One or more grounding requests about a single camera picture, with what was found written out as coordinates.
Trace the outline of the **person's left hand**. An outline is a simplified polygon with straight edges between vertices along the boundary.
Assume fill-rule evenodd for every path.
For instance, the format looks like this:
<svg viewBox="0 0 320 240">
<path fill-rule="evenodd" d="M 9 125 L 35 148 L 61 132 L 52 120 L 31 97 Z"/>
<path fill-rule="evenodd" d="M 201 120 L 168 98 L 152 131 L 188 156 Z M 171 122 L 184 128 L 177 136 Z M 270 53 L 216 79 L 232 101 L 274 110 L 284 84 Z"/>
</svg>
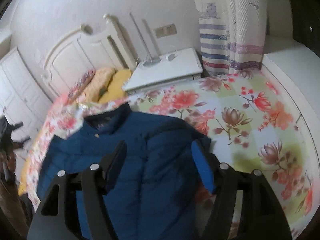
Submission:
<svg viewBox="0 0 320 240">
<path fill-rule="evenodd" d="M 6 153 L 1 151 L 1 175 L 4 176 L 5 181 L 12 181 L 15 179 L 16 170 L 16 154 L 14 151 Z"/>
</svg>

